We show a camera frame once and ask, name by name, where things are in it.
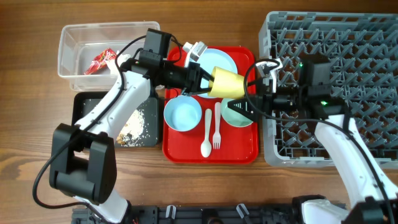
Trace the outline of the yellow plastic cup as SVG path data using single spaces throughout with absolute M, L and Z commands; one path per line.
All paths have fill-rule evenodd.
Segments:
M 211 76 L 214 80 L 209 81 L 211 88 L 208 93 L 209 96 L 232 99 L 239 99 L 244 96 L 244 76 L 221 67 L 214 67 Z

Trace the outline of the mint green bowl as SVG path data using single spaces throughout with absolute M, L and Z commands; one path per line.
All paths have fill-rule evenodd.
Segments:
M 232 101 L 230 98 L 224 98 L 221 101 L 221 116 L 231 126 L 243 128 L 253 123 L 250 119 L 239 114 L 238 112 L 228 108 L 228 102 Z

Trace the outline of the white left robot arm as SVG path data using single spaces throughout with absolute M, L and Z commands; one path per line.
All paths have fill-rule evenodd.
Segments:
M 118 79 L 110 91 L 75 125 L 60 124 L 53 133 L 52 153 L 38 173 L 50 171 L 49 184 L 76 199 L 104 223 L 132 223 L 131 204 L 114 188 L 117 168 L 114 143 L 133 112 L 155 87 L 178 88 L 184 95 L 209 92 L 202 79 L 214 78 L 198 63 L 179 67 L 167 60 L 169 33 L 148 29 L 138 57 L 116 65 Z

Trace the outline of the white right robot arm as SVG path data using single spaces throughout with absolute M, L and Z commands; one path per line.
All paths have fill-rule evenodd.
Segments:
M 321 195 L 295 197 L 297 223 L 397 223 L 397 186 L 379 167 L 359 135 L 349 105 L 331 96 L 330 59 L 303 54 L 295 87 L 277 87 L 276 79 L 243 82 L 244 95 L 228 103 L 233 111 L 255 121 L 271 119 L 274 110 L 298 111 L 298 121 L 315 124 L 315 136 L 331 157 L 349 196 L 345 210 Z

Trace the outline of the light blue bowl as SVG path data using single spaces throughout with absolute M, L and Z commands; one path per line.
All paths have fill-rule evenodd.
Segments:
M 195 128 L 202 117 L 199 102 L 191 96 L 169 100 L 164 108 L 164 120 L 175 131 L 186 132 Z

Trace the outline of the rice and food scraps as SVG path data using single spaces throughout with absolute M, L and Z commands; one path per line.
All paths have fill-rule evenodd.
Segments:
M 116 138 L 116 142 L 124 147 L 139 145 L 144 132 L 144 113 L 135 110 Z

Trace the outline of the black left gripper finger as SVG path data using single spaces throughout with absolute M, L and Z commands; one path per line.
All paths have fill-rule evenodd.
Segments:
M 201 78 L 213 78 L 212 74 L 200 67 L 199 75 Z
M 211 88 L 194 88 L 191 90 L 187 90 L 186 94 L 187 95 L 200 95 L 204 93 L 208 93 L 211 91 Z

